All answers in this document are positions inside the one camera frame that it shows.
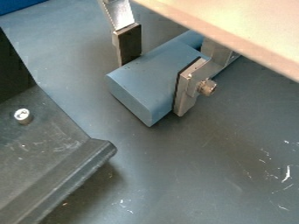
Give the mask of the gripper metal right finger with screw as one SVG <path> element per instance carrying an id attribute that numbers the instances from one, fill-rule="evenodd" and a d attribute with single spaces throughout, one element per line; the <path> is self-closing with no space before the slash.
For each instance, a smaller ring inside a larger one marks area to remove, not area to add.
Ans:
<path id="1" fill-rule="evenodd" d="M 172 111 L 183 116 L 195 105 L 199 95 L 211 96 L 218 83 L 212 78 L 236 60 L 239 54 L 224 45 L 206 38 L 200 56 L 178 74 Z"/>

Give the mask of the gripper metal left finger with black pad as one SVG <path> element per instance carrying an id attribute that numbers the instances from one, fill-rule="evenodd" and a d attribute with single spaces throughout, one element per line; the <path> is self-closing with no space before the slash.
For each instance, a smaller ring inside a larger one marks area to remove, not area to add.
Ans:
<path id="1" fill-rule="evenodd" d="M 142 25 L 128 0 L 98 0 L 112 35 L 118 64 L 123 66 L 142 55 Z"/>

